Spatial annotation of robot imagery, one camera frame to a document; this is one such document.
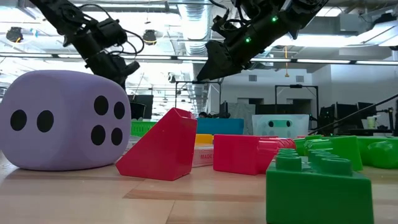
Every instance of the green lego brick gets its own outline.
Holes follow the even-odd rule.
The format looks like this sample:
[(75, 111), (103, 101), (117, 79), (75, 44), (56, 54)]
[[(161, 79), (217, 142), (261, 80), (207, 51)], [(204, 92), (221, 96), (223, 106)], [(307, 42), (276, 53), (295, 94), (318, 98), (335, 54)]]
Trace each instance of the green lego brick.
[(266, 174), (270, 224), (373, 224), (371, 181), (325, 150), (280, 150)]
[(308, 156), (308, 150), (310, 149), (333, 149), (331, 153), (344, 159), (349, 159), (353, 163), (353, 169), (355, 171), (363, 170), (358, 139), (356, 136), (314, 139), (307, 141), (304, 146), (304, 156)]
[(398, 138), (358, 136), (358, 146), (363, 165), (382, 169), (398, 168)]
[(304, 138), (302, 139), (294, 139), (294, 143), (296, 145), (296, 151), (300, 156), (304, 156), (304, 144), (307, 140), (305, 140)]

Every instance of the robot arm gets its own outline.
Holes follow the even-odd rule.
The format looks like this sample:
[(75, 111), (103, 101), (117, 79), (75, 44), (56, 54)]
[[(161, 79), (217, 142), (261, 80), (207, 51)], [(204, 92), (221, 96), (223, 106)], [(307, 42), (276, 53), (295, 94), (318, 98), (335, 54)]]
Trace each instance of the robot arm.
[(30, 0), (43, 13), (60, 35), (63, 46), (75, 46), (78, 53), (95, 75), (108, 78), (125, 89), (127, 76), (138, 68), (138, 62), (126, 65), (124, 59), (104, 49), (127, 42), (126, 31), (118, 20), (107, 18), (102, 22), (87, 16), (67, 0)]
[(325, 6), (328, 0), (232, 0), (245, 11), (250, 20), (241, 17), (240, 28), (226, 20), (227, 16), (213, 19), (213, 31), (222, 35), (223, 43), (207, 42), (208, 61), (197, 76), (198, 81), (227, 77), (249, 68), (250, 59), (260, 54), (286, 33), (294, 39)]

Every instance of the table surface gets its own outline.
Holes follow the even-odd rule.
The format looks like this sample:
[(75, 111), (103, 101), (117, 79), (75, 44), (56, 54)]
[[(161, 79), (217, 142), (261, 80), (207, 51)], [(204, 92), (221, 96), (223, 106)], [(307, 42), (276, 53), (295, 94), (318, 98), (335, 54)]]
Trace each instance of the table surface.
[[(264, 175), (197, 167), (173, 182), (120, 176), (115, 166), (74, 172), (18, 169), (0, 152), (2, 224), (266, 223)], [(376, 223), (398, 223), (398, 170), (365, 168)]]

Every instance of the purple foam die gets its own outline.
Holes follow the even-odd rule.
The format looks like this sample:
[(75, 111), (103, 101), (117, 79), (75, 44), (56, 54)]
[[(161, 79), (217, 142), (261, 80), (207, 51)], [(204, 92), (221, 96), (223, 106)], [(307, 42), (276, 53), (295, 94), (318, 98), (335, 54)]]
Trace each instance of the purple foam die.
[(112, 164), (125, 151), (130, 131), (126, 93), (97, 75), (28, 72), (12, 83), (0, 104), (0, 150), (25, 169)]

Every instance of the red foam block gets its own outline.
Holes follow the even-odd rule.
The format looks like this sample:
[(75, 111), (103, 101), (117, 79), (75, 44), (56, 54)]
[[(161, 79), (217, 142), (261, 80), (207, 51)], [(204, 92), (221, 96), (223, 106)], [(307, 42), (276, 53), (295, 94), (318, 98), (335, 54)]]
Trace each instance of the red foam block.
[(274, 156), (282, 148), (295, 148), (291, 139), (272, 136), (214, 136), (213, 168), (237, 174), (265, 174)]
[(172, 108), (117, 163), (121, 175), (175, 180), (191, 172), (197, 121)]

